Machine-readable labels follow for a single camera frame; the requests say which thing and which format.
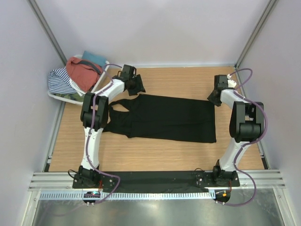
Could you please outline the black tank top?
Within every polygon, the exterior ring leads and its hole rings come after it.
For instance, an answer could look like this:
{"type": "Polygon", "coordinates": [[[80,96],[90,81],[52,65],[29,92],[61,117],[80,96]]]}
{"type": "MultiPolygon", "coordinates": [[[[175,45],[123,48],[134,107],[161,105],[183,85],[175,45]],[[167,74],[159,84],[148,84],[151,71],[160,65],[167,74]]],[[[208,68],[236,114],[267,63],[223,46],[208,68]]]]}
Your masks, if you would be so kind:
{"type": "Polygon", "coordinates": [[[215,143],[214,105],[195,100],[155,95],[120,99],[109,105],[105,132],[197,143],[215,143]]]}

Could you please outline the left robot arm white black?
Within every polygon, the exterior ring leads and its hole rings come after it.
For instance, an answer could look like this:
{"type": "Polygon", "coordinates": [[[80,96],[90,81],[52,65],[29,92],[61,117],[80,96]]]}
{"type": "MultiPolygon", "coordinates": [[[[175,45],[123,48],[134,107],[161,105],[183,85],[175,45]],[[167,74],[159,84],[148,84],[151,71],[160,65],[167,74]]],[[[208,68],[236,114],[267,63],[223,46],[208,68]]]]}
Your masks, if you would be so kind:
{"type": "Polygon", "coordinates": [[[73,188],[96,188],[101,184],[99,170],[99,146],[103,129],[109,117],[109,102],[128,91],[129,95],[145,92],[141,76],[131,65],[124,65],[117,75],[99,91],[88,92],[84,96],[80,120],[85,132],[84,154],[78,171],[73,178],[73,188]]]}

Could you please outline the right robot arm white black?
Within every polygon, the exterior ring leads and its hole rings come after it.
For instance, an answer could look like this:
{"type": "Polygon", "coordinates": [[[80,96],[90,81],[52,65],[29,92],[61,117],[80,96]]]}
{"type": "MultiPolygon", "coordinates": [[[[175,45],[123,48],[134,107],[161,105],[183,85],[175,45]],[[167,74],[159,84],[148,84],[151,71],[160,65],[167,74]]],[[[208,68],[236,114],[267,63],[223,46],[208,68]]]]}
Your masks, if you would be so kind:
{"type": "Polygon", "coordinates": [[[216,75],[214,89],[207,98],[215,106],[227,105],[231,110],[229,146],[213,167],[212,181],[216,186],[238,182],[238,163],[252,144],[266,132],[266,113],[262,102],[254,102],[235,90],[236,82],[229,75],[216,75]]]}

